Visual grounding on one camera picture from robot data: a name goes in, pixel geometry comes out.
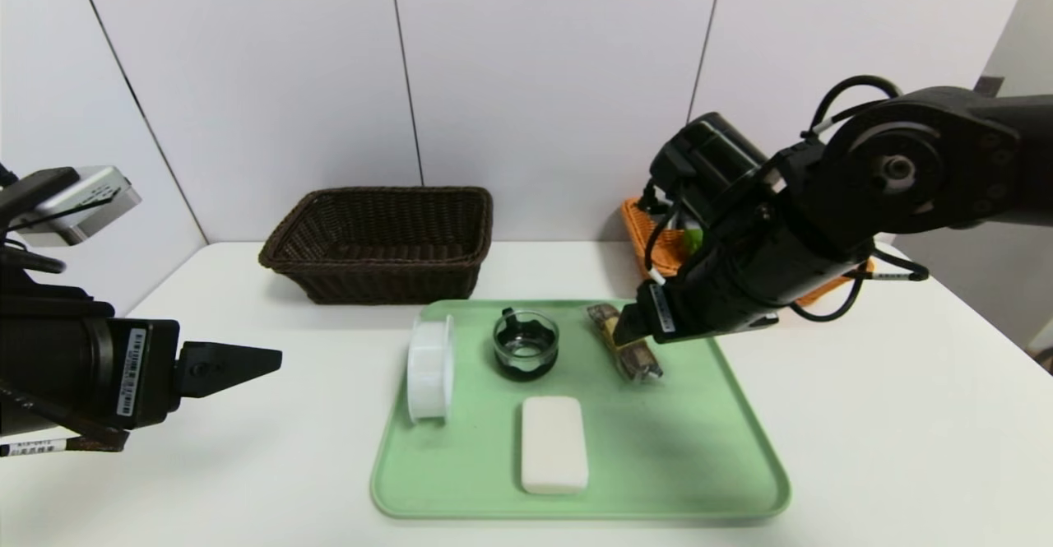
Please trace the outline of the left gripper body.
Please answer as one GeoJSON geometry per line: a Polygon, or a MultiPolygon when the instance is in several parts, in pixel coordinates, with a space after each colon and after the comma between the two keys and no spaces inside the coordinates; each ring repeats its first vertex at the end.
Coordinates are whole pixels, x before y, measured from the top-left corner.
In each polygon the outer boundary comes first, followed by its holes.
{"type": "Polygon", "coordinates": [[[53,413],[132,430],[160,424],[173,394],[179,323],[3,316],[2,382],[53,413]]]}

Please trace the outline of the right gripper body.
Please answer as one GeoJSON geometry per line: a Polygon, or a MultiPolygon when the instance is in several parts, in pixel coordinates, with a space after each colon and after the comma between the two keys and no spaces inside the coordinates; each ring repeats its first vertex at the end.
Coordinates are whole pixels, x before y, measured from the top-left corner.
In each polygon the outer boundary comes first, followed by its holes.
{"type": "Polygon", "coordinates": [[[655,341],[758,331],[778,323],[783,267],[781,239],[707,239],[672,280],[642,285],[637,308],[655,341]]]}

